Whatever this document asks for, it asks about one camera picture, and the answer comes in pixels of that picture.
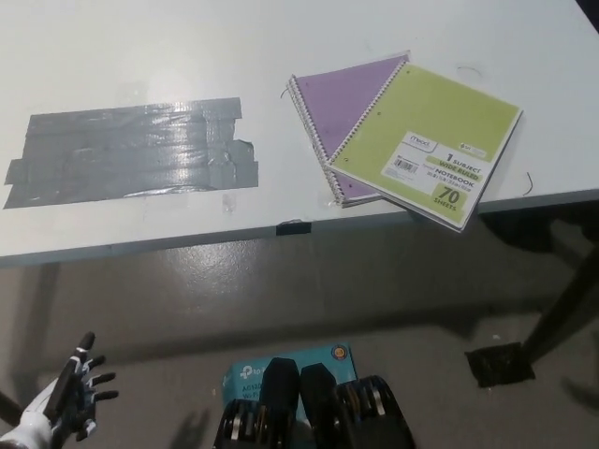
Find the white and black left hand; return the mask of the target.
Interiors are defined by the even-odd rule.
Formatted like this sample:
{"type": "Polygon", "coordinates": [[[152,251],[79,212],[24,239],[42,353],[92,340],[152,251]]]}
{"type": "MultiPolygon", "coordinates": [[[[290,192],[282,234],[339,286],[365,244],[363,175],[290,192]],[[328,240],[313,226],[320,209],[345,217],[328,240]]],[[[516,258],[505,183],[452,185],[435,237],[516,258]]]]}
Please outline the white and black left hand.
{"type": "Polygon", "coordinates": [[[90,356],[95,333],[85,333],[60,374],[25,407],[17,425],[1,436],[3,448],[62,448],[70,437],[81,442],[97,429],[96,405],[115,399],[116,390],[98,387],[113,381],[114,372],[92,375],[106,357],[90,356]]]}

